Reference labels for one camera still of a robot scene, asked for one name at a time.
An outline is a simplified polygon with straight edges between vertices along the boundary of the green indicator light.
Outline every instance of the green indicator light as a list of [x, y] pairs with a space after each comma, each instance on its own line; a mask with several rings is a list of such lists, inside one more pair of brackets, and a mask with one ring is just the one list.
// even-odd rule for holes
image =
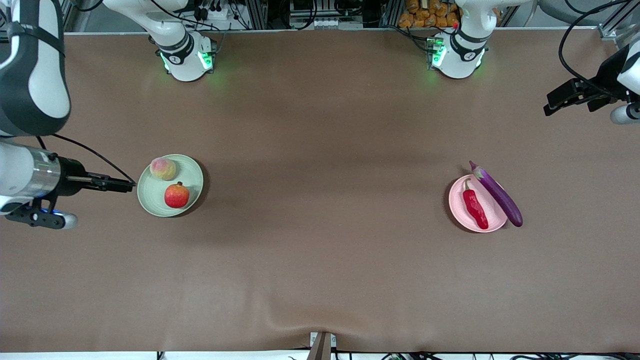
[[169, 65], [166, 63], [166, 58], [164, 57], [163, 53], [160, 53], [160, 58], [162, 59], [162, 62], [164, 63], [164, 68], [169, 71]]
[[203, 54], [200, 51], [198, 52], [198, 57], [200, 58], [200, 62], [202, 62], [202, 66], [205, 69], [211, 69], [211, 55]]
[[442, 59], [444, 59], [444, 56], [446, 54], [447, 54], [447, 47], [444, 45], [441, 45], [438, 52], [433, 57], [433, 65], [434, 66], [442, 65]]
[[482, 63], [482, 55], [484, 55], [484, 49], [482, 50], [482, 52], [480, 52], [480, 55], [478, 55], [478, 62], [476, 63], [476, 67], [480, 66], [480, 64]]

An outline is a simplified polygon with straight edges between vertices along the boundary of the red chili pepper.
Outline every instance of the red chili pepper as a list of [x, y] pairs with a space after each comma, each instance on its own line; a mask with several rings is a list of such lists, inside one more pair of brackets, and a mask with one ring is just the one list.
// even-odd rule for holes
[[474, 217], [480, 229], [487, 230], [489, 228], [489, 222], [486, 220], [482, 205], [478, 202], [476, 192], [469, 188], [469, 180], [471, 179], [465, 180], [465, 191], [462, 193], [462, 197], [465, 199], [465, 204], [467, 205], [467, 211]]

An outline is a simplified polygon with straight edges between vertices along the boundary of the light green plate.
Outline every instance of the light green plate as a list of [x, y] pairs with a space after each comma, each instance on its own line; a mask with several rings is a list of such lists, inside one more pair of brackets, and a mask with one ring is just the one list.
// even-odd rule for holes
[[[176, 175], [173, 180], [165, 181], [151, 174], [151, 164], [140, 175], [138, 181], [138, 200], [140, 205], [151, 215], [157, 217], [174, 217], [187, 211], [200, 197], [204, 176], [198, 163], [186, 155], [172, 154], [163, 158], [173, 160], [176, 166]], [[171, 184], [182, 182], [189, 189], [189, 202], [179, 209], [173, 209], [164, 203], [164, 191]]]

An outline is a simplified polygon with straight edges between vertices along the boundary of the pink plate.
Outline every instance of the pink plate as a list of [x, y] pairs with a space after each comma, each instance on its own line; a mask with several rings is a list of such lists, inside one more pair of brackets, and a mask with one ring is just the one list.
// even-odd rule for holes
[[[489, 228], [482, 230], [477, 225], [476, 220], [469, 215], [467, 206], [465, 205], [465, 199], [462, 197], [462, 193], [465, 191], [465, 181], [469, 181], [469, 188], [476, 192], [476, 196], [480, 205], [484, 209], [484, 214], [489, 222]], [[467, 175], [456, 180], [449, 190], [449, 207], [456, 220], [469, 230], [473, 230], [477, 233], [490, 233], [500, 229], [504, 223], [507, 222], [507, 214], [504, 213], [500, 205], [493, 199], [484, 186], [473, 175]]]

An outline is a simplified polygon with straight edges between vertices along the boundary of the red fruit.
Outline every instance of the red fruit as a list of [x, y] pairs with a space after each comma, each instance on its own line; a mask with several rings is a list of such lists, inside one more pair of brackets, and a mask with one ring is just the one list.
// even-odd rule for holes
[[184, 187], [180, 181], [177, 184], [169, 185], [164, 191], [164, 203], [170, 208], [179, 209], [189, 202], [189, 189]]

